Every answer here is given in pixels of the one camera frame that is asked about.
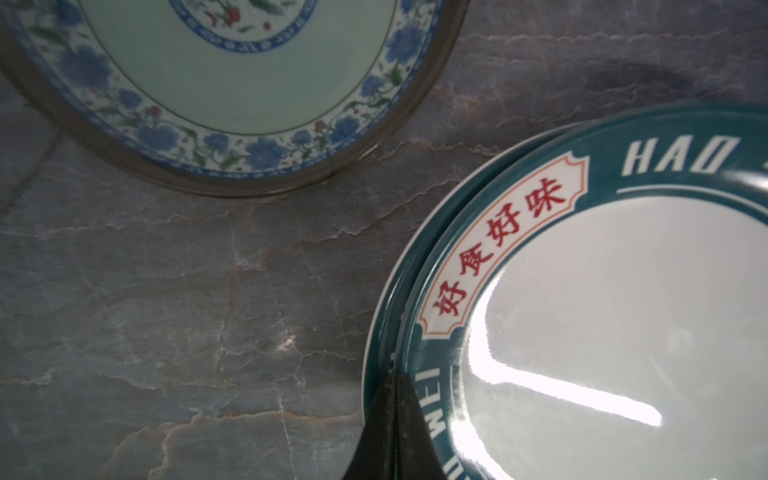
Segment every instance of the red flower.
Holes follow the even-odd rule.
[[[212,14],[210,12],[205,12],[205,15],[207,15],[208,18],[210,18],[211,26],[215,27],[216,23],[218,22],[218,20],[216,20],[216,15],[214,15],[214,14]]]
[[[224,23],[227,24],[227,27],[231,27],[232,24],[240,21],[240,10],[237,7],[227,7],[224,10],[224,15],[226,16]]]

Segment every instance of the blue flower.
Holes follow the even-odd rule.
[[[306,145],[312,141],[312,135],[306,130],[299,130],[293,135],[291,141],[296,145]]]
[[[384,79],[376,77],[375,75],[369,75],[368,78],[362,83],[360,93],[363,97],[370,97],[375,94],[384,85]]]
[[[56,15],[58,22],[65,27],[74,27],[83,21],[80,10],[67,0],[56,0]]]
[[[58,68],[61,76],[75,87],[106,90],[112,75],[107,55],[98,54],[87,45],[78,47],[77,51],[66,50],[62,53],[58,58]]]
[[[141,105],[141,97],[135,91],[123,88],[118,92],[118,97],[120,98],[120,103],[131,110]]]
[[[353,117],[344,117],[337,121],[336,126],[333,128],[333,133],[331,133],[329,137],[331,143],[340,144],[344,140],[352,137],[355,133],[357,133],[359,126],[360,122],[358,122],[357,119]]]
[[[275,168],[285,156],[287,150],[277,144],[272,138],[259,138],[258,141],[245,147],[248,156],[245,161],[255,170]]]
[[[419,53],[419,46],[422,44],[424,32],[413,23],[400,28],[386,42],[389,51],[386,52],[387,61],[398,61],[406,63]]]
[[[150,127],[142,125],[136,132],[136,138],[149,148],[157,151],[170,150],[176,146],[179,135],[173,128],[163,125],[162,127]]]
[[[225,154],[230,149],[230,138],[225,134],[208,135],[203,139],[203,142],[220,154]]]

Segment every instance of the gray marble countertop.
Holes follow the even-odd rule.
[[[464,176],[551,127],[768,101],[759,0],[475,0],[432,93],[323,184],[147,184],[0,83],[0,478],[337,480],[373,309]]]

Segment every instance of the red chinese character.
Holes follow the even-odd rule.
[[[467,267],[469,267],[475,271],[472,276],[477,276],[478,270],[480,269],[480,263],[487,262],[493,257],[493,253],[489,253],[487,257],[482,256],[482,252],[478,251],[480,245],[481,244],[478,243],[474,247],[458,255],[458,258],[462,261],[461,275],[464,275],[467,271]]]
[[[466,297],[467,293],[458,288],[458,282],[454,283],[453,286],[448,286],[448,282],[443,282],[440,286],[440,298],[433,306],[440,309],[440,315],[443,313],[453,313],[453,316],[458,316],[456,306]]]
[[[530,195],[525,196],[525,200],[528,202],[528,209],[533,212],[533,218],[538,218],[544,207],[547,207],[547,212],[552,210],[552,202],[556,204],[565,202],[564,198],[552,195],[563,187],[562,185],[554,185],[555,183],[557,183],[557,180],[548,180],[546,177],[542,178],[541,188],[533,190]]]
[[[509,209],[512,208],[512,204],[505,204],[502,210],[496,214],[496,217],[501,217],[496,220],[488,220],[488,226],[491,227],[491,231],[486,234],[486,237],[492,237],[493,240],[498,241],[498,245],[501,246],[504,243],[504,237],[512,235],[520,230],[518,221],[515,217],[520,214],[520,211],[511,213]]]

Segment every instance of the floral border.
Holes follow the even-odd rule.
[[[318,164],[378,124],[423,63],[443,5],[444,0],[398,0],[384,47],[356,90],[319,120],[265,135],[211,130],[160,108],[114,68],[70,0],[3,2],[2,13],[35,66],[105,133],[173,169],[254,179]]]
[[[184,6],[184,3],[181,0],[168,1],[170,2],[170,6],[174,8],[176,15],[179,15],[179,18],[181,18],[181,20],[187,24],[187,27],[195,32],[198,37],[215,47],[237,53],[261,53],[273,50],[274,48],[287,43],[301,31],[304,25],[306,25],[306,22],[310,19],[310,16],[315,11],[315,6],[317,5],[317,0],[307,0],[304,7],[301,9],[299,16],[296,17],[290,25],[269,38],[259,41],[237,41],[217,35],[205,25],[199,23],[195,17],[192,16],[187,7]]]

